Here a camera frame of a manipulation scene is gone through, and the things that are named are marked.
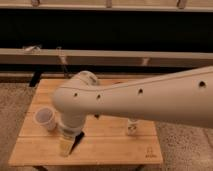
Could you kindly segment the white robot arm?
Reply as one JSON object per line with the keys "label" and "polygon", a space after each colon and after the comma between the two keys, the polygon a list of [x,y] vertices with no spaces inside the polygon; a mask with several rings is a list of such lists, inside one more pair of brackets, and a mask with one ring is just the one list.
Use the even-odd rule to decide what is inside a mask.
{"label": "white robot arm", "polygon": [[81,71],[56,88],[52,104],[60,113],[63,157],[89,114],[213,129],[213,66],[113,85],[102,85],[95,74]]}

